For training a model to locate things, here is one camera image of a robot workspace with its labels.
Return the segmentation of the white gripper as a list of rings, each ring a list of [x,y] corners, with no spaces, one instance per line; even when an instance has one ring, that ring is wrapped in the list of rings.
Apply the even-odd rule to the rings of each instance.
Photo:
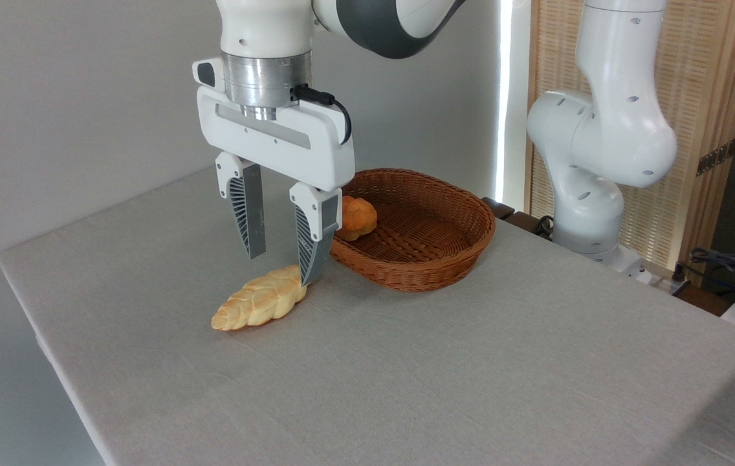
[[[219,193],[230,201],[247,256],[266,252],[262,165],[302,182],[289,194],[302,286],[314,282],[323,274],[342,220],[342,190],[336,188],[355,176],[355,145],[352,140],[343,144],[343,113],[300,100],[276,109],[274,121],[250,118],[226,97],[219,57],[193,62],[192,74],[200,85],[201,131],[209,145],[222,151],[215,159]]]

